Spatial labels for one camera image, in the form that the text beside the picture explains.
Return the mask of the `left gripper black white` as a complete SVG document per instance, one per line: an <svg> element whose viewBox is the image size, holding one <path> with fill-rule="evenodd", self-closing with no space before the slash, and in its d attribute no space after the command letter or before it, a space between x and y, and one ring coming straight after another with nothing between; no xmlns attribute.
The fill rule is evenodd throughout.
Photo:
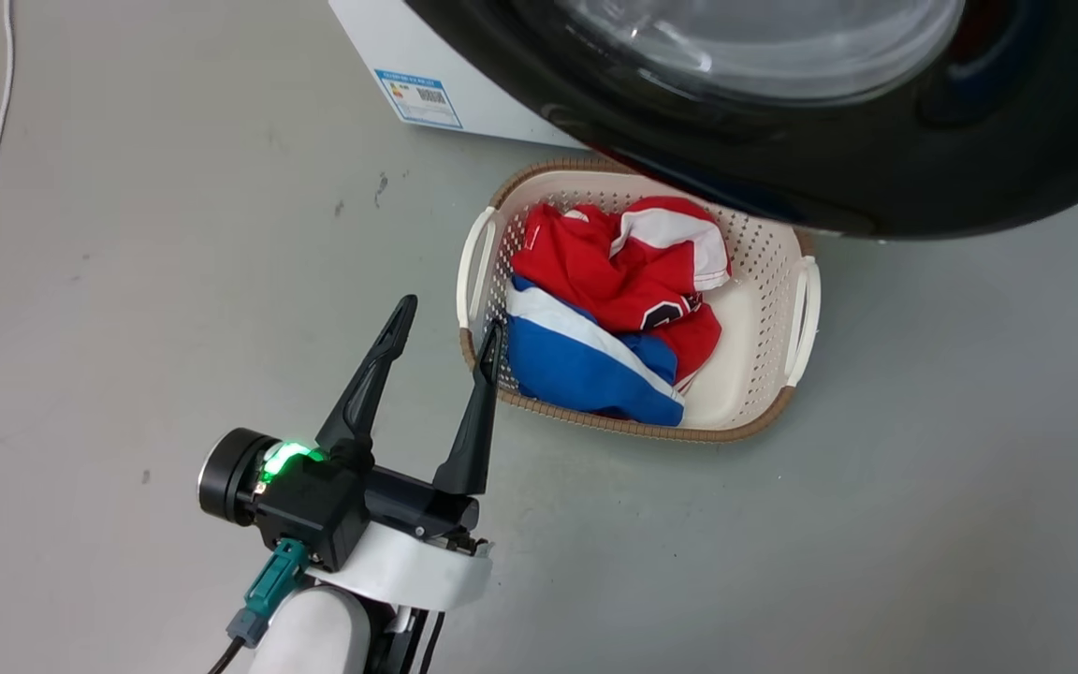
<svg viewBox="0 0 1078 674"><path fill-rule="evenodd" d="M375 464L371 431L393 362L401 357L418 298L402 295L353 379L348 380L315 443L326 464L369 471ZM485 494L505 349L505 327L490 324L472 367L473 388L446 460L432 486L386 468L365 483L371 521L338 570L314 564L313 579L389 605L450 611L470 605L490 584L490 541L475 536Z"/></svg>

